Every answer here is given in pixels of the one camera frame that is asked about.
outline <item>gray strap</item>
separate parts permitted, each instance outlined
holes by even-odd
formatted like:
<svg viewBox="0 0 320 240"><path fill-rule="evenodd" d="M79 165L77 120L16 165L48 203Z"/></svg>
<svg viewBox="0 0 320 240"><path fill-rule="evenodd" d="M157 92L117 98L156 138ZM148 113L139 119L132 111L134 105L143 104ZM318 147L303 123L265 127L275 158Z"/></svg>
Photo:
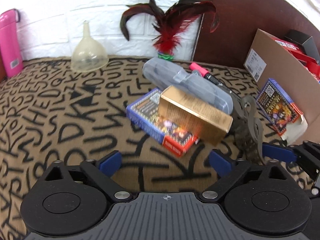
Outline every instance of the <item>gray strap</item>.
<svg viewBox="0 0 320 240"><path fill-rule="evenodd" d="M257 104L253 96L246 95L238 102L232 95L234 111L231 131L235 134L236 146L243 150L246 158L254 163L265 164L262 156L263 125L255 118Z"/></svg>

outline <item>brown wooden board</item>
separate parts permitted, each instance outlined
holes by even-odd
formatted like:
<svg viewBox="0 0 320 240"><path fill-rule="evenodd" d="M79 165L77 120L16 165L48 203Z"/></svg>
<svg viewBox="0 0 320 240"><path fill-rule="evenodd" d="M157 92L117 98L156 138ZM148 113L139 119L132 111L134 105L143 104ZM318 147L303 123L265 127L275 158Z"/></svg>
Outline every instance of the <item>brown wooden board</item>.
<svg viewBox="0 0 320 240"><path fill-rule="evenodd" d="M313 36L320 49L320 31L285 0L212 1L217 7L220 25L210 33L212 16L204 16L194 61L244 68L258 28L279 38L296 29Z"/></svg>

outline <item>pink highlighter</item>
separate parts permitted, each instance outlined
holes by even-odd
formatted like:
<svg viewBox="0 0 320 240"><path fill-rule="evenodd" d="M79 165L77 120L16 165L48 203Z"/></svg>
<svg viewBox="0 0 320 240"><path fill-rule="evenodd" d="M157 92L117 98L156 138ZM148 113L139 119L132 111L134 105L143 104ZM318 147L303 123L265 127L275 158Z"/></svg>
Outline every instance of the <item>pink highlighter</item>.
<svg viewBox="0 0 320 240"><path fill-rule="evenodd" d="M225 91L226 93L233 95L236 100L238 100L240 102L241 98L235 93L233 92L230 88L228 88L227 86L225 86L221 81L219 81L217 78L215 78L214 76L212 76L209 71L207 71L205 68L199 66L197 63L193 62L191 63L191 65L189 66L189 68L191 70L197 70L200 72L201 76L203 76L206 80L209 80L211 83L215 84L216 86L220 87L223 91Z"/></svg>
<svg viewBox="0 0 320 240"><path fill-rule="evenodd" d="M17 25L20 15L11 9L0 15L0 52L8 77L19 74L23 69L22 57L17 38Z"/></svg>

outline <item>qr code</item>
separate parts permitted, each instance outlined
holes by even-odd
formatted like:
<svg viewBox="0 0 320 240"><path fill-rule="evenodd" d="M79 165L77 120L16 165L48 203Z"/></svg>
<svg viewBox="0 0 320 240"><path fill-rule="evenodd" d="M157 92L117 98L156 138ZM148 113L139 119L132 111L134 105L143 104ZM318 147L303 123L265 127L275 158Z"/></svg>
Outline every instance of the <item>qr code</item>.
<svg viewBox="0 0 320 240"><path fill-rule="evenodd" d="M10 68L13 69L15 68L17 65L19 65L19 60L15 59L14 61L10 62Z"/></svg>
<svg viewBox="0 0 320 240"><path fill-rule="evenodd" d="M155 93L153 96L150 97L150 100L155 104L159 105L160 93Z"/></svg>
<svg viewBox="0 0 320 240"><path fill-rule="evenodd" d="M256 73L256 74L254 75L254 79L255 79L255 80L258 80L258 79L259 79L259 74L258 74L258 73Z"/></svg>
<svg viewBox="0 0 320 240"><path fill-rule="evenodd" d="M270 86L268 85L267 89L266 89L266 93L269 97L272 97L273 93L275 92L275 90Z"/></svg>
<svg viewBox="0 0 320 240"><path fill-rule="evenodd" d="M277 40L276 40L276 42L279 43L281 46L285 46L285 47L287 46L287 45L286 45L284 42L282 42L282 41L277 41Z"/></svg>

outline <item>pink bottle cap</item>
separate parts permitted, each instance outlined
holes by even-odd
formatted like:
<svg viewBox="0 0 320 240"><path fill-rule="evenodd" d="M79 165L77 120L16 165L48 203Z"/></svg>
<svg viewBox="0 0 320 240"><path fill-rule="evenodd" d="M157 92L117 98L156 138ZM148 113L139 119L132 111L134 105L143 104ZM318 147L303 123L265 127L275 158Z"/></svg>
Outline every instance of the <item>pink bottle cap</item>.
<svg viewBox="0 0 320 240"><path fill-rule="evenodd" d="M191 70L198 70L201 75L204 77L207 73L209 73L209 71L207 71L205 68L200 67L197 63L191 63L191 65L189 66L189 68Z"/></svg>

